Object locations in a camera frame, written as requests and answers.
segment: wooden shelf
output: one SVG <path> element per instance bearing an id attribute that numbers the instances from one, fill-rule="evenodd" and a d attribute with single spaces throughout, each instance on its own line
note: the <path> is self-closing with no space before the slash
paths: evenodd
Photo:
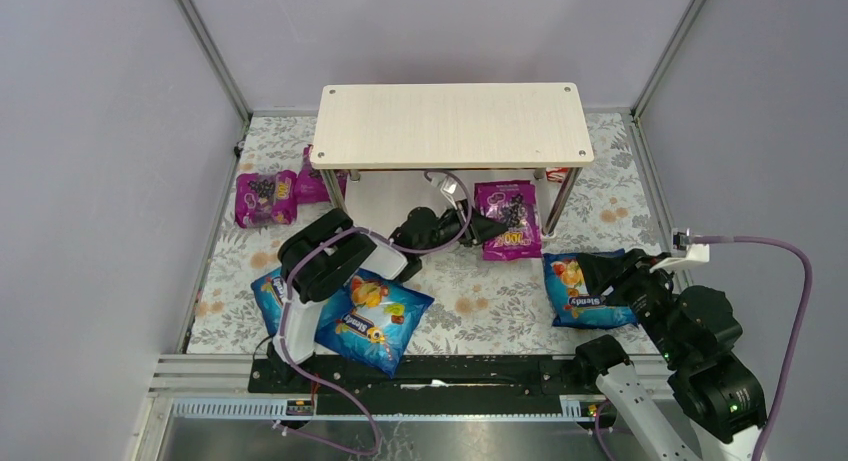
<path id="1" fill-rule="evenodd" d="M 583 167 L 594 160 L 572 83 L 327 86 L 317 169 Z"/>

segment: white connector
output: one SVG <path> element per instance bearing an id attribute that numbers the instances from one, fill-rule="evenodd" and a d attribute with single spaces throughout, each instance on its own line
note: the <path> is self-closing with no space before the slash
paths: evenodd
<path id="1" fill-rule="evenodd" d="M 673 228 L 671 230 L 671 256 L 651 267 L 651 272 L 658 269 L 666 271 L 683 271 L 710 262 L 710 247 L 706 244 L 692 243 L 689 228 Z"/>

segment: gray wall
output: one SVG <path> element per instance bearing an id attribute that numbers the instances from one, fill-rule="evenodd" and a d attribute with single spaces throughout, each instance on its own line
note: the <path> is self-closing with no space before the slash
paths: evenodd
<path id="1" fill-rule="evenodd" d="M 0 459 L 121 459 L 239 120 L 172 0 L 0 0 Z"/>
<path id="2" fill-rule="evenodd" d="M 848 450 L 844 1 L 709 0 L 643 118 L 676 224 L 782 238 L 812 259 L 812 302 L 772 461 L 844 459 Z M 740 358 L 771 399 L 801 289 L 798 261 L 718 246 L 693 275 L 727 291 L 745 328 Z"/>
<path id="3" fill-rule="evenodd" d="M 195 0 L 254 109 L 351 83 L 571 81 L 631 106 L 689 0 Z"/>

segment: cable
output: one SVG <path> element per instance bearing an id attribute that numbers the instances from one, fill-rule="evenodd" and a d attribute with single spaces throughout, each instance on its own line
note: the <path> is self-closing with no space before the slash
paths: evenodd
<path id="1" fill-rule="evenodd" d="M 801 332 L 801 323 L 804 322 L 804 315 L 807 312 L 807 305 L 810 302 L 810 291 L 813 288 L 813 265 L 810 263 L 810 258 L 797 247 L 778 239 L 760 238 L 756 236 L 696 236 L 692 239 L 696 244 L 725 244 L 725 243 L 753 243 L 765 244 L 783 248 L 801 260 L 804 266 L 804 288 L 801 290 L 801 301 L 798 303 L 798 310 L 795 312 L 795 322 L 792 324 L 792 331 L 789 334 L 789 343 L 786 346 L 786 353 L 783 355 L 783 365 L 780 367 L 780 377 L 777 381 L 777 390 L 774 393 L 774 400 L 771 403 L 771 413 L 766 420 L 765 428 L 760 433 L 757 439 L 757 444 L 754 446 L 753 461 L 760 461 L 760 458 L 765 451 L 766 443 L 768 442 L 771 431 L 774 429 L 774 424 L 777 421 L 777 415 L 780 413 L 780 407 L 783 404 L 783 395 L 786 392 L 786 383 L 789 379 L 789 371 L 792 369 L 792 358 L 795 356 L 795 346 L 798 344 L 798 335 Z"/>
<path id="2" fill-rule="evenodd" d="M 609 461 L 615 461 L 612 453 L 610 453 L 609 448 L 607 448 L 606 443 L 604 443 L 604 437 L 601 433 L 601 412 L 610 405 L 609 400 L 604 401 L 598 406 L 598 410 L 595 411 L 595 436 L 598 438 L 598 444 L 601 446 L 601 449 L 604 451 L 604 454 L 607 456 Z"/>
<path id="3" fill-rule="evenodd" d="M 427 178 L 428 180 L 431 179 L 431 178 L 429 178 L 429 173 L 431 173 L 431 172 L 444 173 L 446 176 L 450 176 L 451 178 L 453 178 L 457 182 L 459 187 L 462 188 L 462 191 L 465 193 L 466 199 L 468 199 L 468 215 L 465 217 L 465 223 L 463 223 L 462 228 L 459 230 L 459 232 L 456 234 L 456 236 L 453 237 L 453 239 L 451 239 L 450 241 L 446 242 L 445 244 L 443 244 L 441 246 L 437 246 L 437 247 L 431 248 L 431 249 L 411 249 L 411 248 L 405 248 L 403 246 L 394 245 L 392 240 L 388 240 L 385 237 L 380 236 L 377 233 L 373 233 L 368 229 L 365 229 L 365 228 L 362 228 L 362 227 L 352 227 L 352 228 L 346 229 L 346 230 L 344 230 L 340 233 L 335 234 L 334 236 L 332 236 L 327 241 L 324 241 L 323 243 L 318 245 L 317 248 L 315 248 L 309 254 L 304 256 L 303 259 L 301 259 L 294 266 L 294 268 L 292 268 L 291 272 L 289 273 L 288 277 L 286 278 L 286 298 L 289 301 L 286 302 L 283 305 L 283 313 L 282 313 L 282 316 L 280 317 L 280 324 L 277 327 L 277 333 L 280 336 L 280 347 L 282 348 L 281 349 L 282 352 L 280 354 L 283 356 L 286 363 L 288 363 L 289 366 L 292 367 L 292 369 L 294 369 L 298 374 L 300 374 L 304 378 L 312 381 L 313 383 L 317 383 L 319 385 L 327 386 L 328 388 L 338 392 L 342 396 L 349 399 L 362 412 L 362 414 L 364 414 L 365 417 L 368 419 L 368 423 L 371 425 L 371 430 L 374 432 L 374 447 L 367 450 L 367 451 L 360 451 L 360 450 L 356 450 L 356 449 L 353 449 L 353 448 L 348 448 L 347 446 L 343 446 L 341 444 L 335 443 L 335 442 L 330 441 L 329 439 L 323 438 L 321 436 L 316 436 L 314 434 L 306 433 L 306 432 L 302 432 L 302 431 L 298 431 L 298 430 L 289 430 L 286 427 L 283 427 L 283 435 L 284 436 L 288 432 L 291 432 L 291 433 L 293 433 L 297 436 L 301 436 L 301 437 L 304 437 L 304 438 L 307 438 L 307 439 L 311 439 L 313 441 L 317 441 L 321 444 L 325 444 L 327 446 L 336 448 L 340 451 L 344 451 L 346 453 L 353 454 L 353 455 L 356 455 L 356 456 L 372 456 L 374 454 L 377 454 L 380 451 L 380 446 L 382 445 L 382 442 L 383 442 L 383 435 L 380 432 L 380 428 L 377 426 L 377 422 L 374 421 L 374 417 L 368 411 L 368 408 L 366 408 L 365 405 L 363 405 L 358 399 L 356 399 L 355 396 L 350 394 L 350 392 L 348 392 L 347 390 L 345 390 L 341 386 L 338 386 L 337 384 L 332 383 L 330 381 L 321 379 L 317 376 L 313 376 L 312 374 L 306 372 L 305 370 L 303 370 L 303 368 L 298 366 L 294 362 L 294 360 L 292 359 L 291 355 L 288 352 L 288 349 L 286 349 L 286 343 L 285 343 L 286 321 L 288 320 L 288 317 L 289 317 L 289 304 L 291 303 L 292 294 L 293 294 L 294 278 L 297 275 L 297 273 L 300 272 L 300 270 L 303 268 L 303 266 L 306 265 L 306 263 L 308 263 L 309 261 L 311 261 L 312 258 L 314 258 L 315 256 L 319 255 L 320 253 L 323 253 L 325 249 L 334 245 L 336 242 L 338 242 L 342 238 L 349 236 L 351 234 L 363 233 L 363 234 L 366 234 L 366 235 L 371 236 L 373 238 L 376 238 L 379 241 L 381 241 L 381 242 L 383 242 L 383 243 L 385 243 L 389 246 L 394 246 L 394 248 L 397 249 L 398 251 L 411 253 L 411 254 L 434 253 L 436 251 L 440 251 L 442 249 L 445 249 L 448 246 L 455 243 L 456 241 L 458 241 L 462 237 L 462 235 L 465 234 L 465 231 L 468 229 L 468 226 L 471 224 L 471 216 L 474 214 L 473 213 L 473 207 L 472 207 L 472 204 L 471 204 L 471 192 L 468 190 L 468 187 L 465 186 L 465 184 L 462 182 L 462 180 L 460 180 L 456 175 L 454 175 L 450 171 L 428 170 L 424 173 L 425 178 Z"/>
<path id="4" fill-rule="evenodd" d="M 270 334 L 268 336 L 265 336 L 264 338 L 262 338 L 262 341 L 259 341 L 259 344 L 257 344 L 256 347 L 253 348 L 253 360 L 250 363 L 251 366 L 253 366 L 253 364 L 256 363 L 256 351 L 259 350 L 259 346 L 262 346 L 262 343 L 264 343 L 265 341 L 270 341 L 271 338 L 273 338 L 273 337 L 274 336 L 272 336 Z"/>
<path id="5" fill-rule="evenodd" d="M 323 438 L 321 436 L 314 435 L 312 433 L 306 433 L 306 432 L 299 431 L 299 430 L 296 430 L 296 429 L 290 430 L 286 427 L 283 427 L 283 435 L 285 436 L 287 433 L 292 433 L 294 435 L 297 435 L 297 436 L 300 436 L 300 437 L 303 437 L 303 438 L 307 438 L 307 439 L 311 439 L 312 441 L 317 441 L 321 444 L 325 444 L 327 446 L 330 446 L 331 448 L 336 448 L 339 451 L 344 451 L 348 454 L 352 454 L 352 455 L 355 455 L 355 456 L 373 456 L 373 455 L 377 454 L 378 452 L 380 452 L 380 446 L 383 444 L 383 433 L 380 432 L 380 428 L 377 426 L 377 422 L 374 420 L 374 416 L 372 416 L 371 413 L 368 411 L 368 408 L 366 408 L 365 405 L 362 404 L 361 401 L 356 399 L 356 397 L 354 395 L 350 394 L 346 389 L 342 388 L 341 386 L 339 386 L 335 383 L 332 383 L 330 381 L 321 379 L 317 376 L 313 376 L 313 375 L 309 374 L 308 372 L 306 372 L 303 368 L 301 368 L 300 366 L 298 366 L 294 362 L 291 355 L 289 354 L 288 349 L 286 349 L 286 343 L 285 343 L 285 334 L 286 333 L 285 333 L 284 328 L 285 328 L 285 325 L 286 325 L 286 320 L 289 317 L 289 304 L 290 303 L 286 303 L 283 306 L 283 316 L 282 316 L 282 318 L 280 318 L 280 328 L 283 328 L 283 330 L 280 331 L 280 337 L 283 338 L 283 339 L 281 339 L 281 342 L 280 342 L 280 346 L 283 348 L 282 353 L 281 353 L 283 355 L 283 358 L 286 360 L 286 363 L 288 363 L 289 366 L 291 366 L 292 369 L 294 369 L 298 374 L 300 374 L 301 376 L 303 376 L 304 378 L 306 378 L 310 381 L 313 381 L 313 382 L 318 383 L 318 384 L 323 384 L 324 386 L 327 386 L 328 388 L 332 389 L 333 391 L 336 391 L 337 393 L 339 393 L 342 396 L 349 399 L 360 411 L 362 411 L 362 414 L 364 414 L 365 417 L 368 419 L 368 424 L 371 425 L 371 430 L 374 432 L 374 447 L 372 447 L 371 449 L 369 449 L 367 451 L 360 451 L 358 449 L 348 448 L 347 446 L 344 446 L 344 445 L 341 445 L 339 443 L 330 441 L 329 439 Z"/>

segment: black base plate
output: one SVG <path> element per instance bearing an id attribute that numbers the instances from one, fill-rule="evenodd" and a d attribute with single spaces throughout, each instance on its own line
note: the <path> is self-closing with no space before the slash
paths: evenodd
<path id="1" fill-rule="evenodd" d="M 335 355 L 312 356 L 300 367 L 353 393 L 372 414 L 559 415 L 560 395 L 598 394 L 579 385 L 576 363 L 553 356 L 406 355 L 394 378 Z M 285 364 L 272 346 L 268 359 L 254 362 L 252 373 L 251 393 L 311 392 L 311 382 Z M 432 387 L 434 380 L 450 388 Z M 333 390 L 322 386 L 318 396 L 316 414 L 359 414 Z M 613 413 L 610 410 L 609 419 L 614 419 Z"/>

